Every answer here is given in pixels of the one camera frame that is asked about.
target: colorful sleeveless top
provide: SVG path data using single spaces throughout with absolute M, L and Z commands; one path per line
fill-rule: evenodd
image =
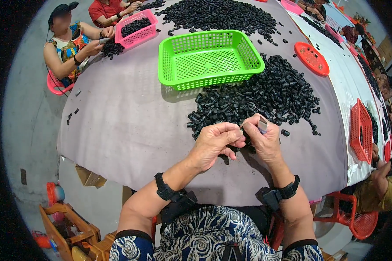
M 64 42 L 60 39 L 52 37 L 48 43 L 52 43 L 58 53 L 60 60 L 65 63 L 67 60 L 73 58 L 73 56 L 79 52 L 84 46 L 86 46 L 90 41 L 85 34 L 83 34 L 80 21 L 76 22 L 73 25 L 70 25 L 70 29 L 73 33 L 73 37 L 68 42 Z M 77 66 L 77 68 L 71 72 L 70 75 L 63 79 L 59 79 L 65 87 L 69 86 L 70 84 L 76 82 L 77 77 L 80 75 L 82 69 L 86 65 L 89 57 L 84 59 L 84 61 Z

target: patterned blouse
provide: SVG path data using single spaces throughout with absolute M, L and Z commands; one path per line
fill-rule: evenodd
M 70 29 L 73 33 L 73 37 L 68 42 L 63 42 L 60 39 L 52 37 L 48 43 L 52 43 L 57 50 L 58 57 L 65 63 L 67 60 L 73 58 L 73 56 L 78 53 L 79 50 L 83 49 L 89 43 L 89 38 L 81 30 L 80 22 L 76 22 L 70 25 Z M 63 79 L 59 79 L 65 87 L 76 82 L 77 77 L 80 75 L 81 70 L 86 65 L 89 58 L 86 58 L 77 68 L 71 72 L 70 75 Z
M 159 247 L 141 231 L 119 232 L 110 251 L 110 261 L 139 260 L 270 260 L 323 261 L 316 240 L 288 246 L 283 258 L 263 241 L 246 214 L 224 206 L 208 206 L 175 219 L 161 235 Z

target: floral shirt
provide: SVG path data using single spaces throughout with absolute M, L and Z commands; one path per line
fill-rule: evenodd
M 178 217 L 166 227 L 159 247 L 141 231 L 119 232 L 110 251 L 110 261 L 139 260 L 285 260 L 323 261 L 316 240 L 293 243 L 283 258 L 264 243 L 246 214 L 224 206 L 209 206 Z

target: red plastic plate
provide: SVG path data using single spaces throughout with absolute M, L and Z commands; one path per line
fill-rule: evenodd
M 319 76 L 329 75 L 328 63 L 313 46 L 304 42 L 297 42 L 293 48 L 295 49 L 295 53 L 298 55 L 299 59 L 311 71 Z

